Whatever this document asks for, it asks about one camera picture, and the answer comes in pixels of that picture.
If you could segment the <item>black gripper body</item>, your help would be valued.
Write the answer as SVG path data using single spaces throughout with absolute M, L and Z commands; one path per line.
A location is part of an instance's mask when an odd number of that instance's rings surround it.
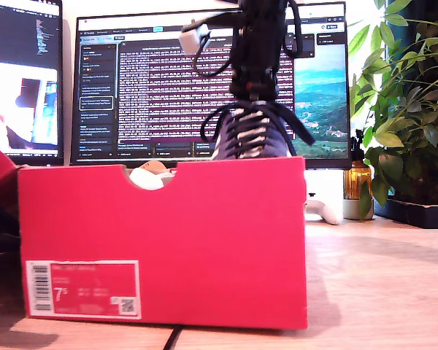
M 233 71 L 230 92 L 237 99 L 249 99 L 247 84 L 259 82 L 264 86 L 261 99 L 277 98 L 277 73 L 271 68 L 246 69 L 241 68 Z

